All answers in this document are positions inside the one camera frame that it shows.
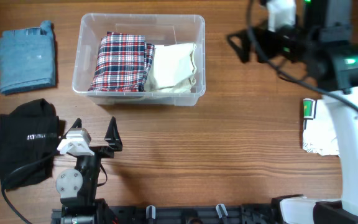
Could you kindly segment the plaid shirt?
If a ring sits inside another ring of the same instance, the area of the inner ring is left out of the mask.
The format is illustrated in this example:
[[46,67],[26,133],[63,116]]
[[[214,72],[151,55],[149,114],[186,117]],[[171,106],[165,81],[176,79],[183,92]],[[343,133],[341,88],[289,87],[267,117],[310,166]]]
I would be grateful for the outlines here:
[[143,35],[108,32],[101,39],[89,90],[143,92],[154,52]]

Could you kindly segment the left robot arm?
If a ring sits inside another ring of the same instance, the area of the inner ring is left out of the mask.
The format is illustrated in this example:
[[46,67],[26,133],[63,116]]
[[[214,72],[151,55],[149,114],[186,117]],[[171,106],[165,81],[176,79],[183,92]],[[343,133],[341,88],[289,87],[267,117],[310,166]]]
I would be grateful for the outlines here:
[[62,137],[58,153],[75,157],[76,165],[61,172],[56,179],[62,209],[52,211],[52,223],[119,223],[105,199],[96,198],[97,188],[103,185],[98,182],[99,173],[105,171],[101,159],[113,158],[116,151],[122,150],[114,117],[109,122],[104,140],[108,143],[106,146],[90,146],[91,137],[82,127],[80,118]]

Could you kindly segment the cream cloth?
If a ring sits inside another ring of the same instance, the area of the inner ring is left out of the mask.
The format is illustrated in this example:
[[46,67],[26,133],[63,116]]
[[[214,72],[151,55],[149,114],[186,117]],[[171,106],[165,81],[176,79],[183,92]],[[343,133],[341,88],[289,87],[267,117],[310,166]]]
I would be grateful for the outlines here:
[[195,43],[156,45],[144,90],[190,93],[196,84]]

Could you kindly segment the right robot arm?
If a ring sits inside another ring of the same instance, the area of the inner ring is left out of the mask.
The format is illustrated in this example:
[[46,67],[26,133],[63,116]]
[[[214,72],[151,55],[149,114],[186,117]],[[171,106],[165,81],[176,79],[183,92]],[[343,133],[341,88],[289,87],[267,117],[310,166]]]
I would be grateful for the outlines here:
[[358,223],[358,44],[351,42],[350,1],[306,1],[299,25],[294,1],[262,1],[267,21],[249,26],[238,36],[236,52],[243,62],[254,49],[261,63],[277,55],[303,62],[317,82],[336,131],[342,170],[339,199],[311,199],[303,195],[275,197],[269,204],[245,204],[234,209],[216,207],[116,207],[120,223]]

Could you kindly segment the white shirt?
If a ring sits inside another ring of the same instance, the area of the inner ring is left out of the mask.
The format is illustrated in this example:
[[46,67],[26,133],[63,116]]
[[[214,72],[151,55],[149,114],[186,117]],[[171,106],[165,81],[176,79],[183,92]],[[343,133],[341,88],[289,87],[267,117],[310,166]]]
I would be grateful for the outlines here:
[[339,156],[336,132],[323,100],[303,100],[303,150],[321,156]]

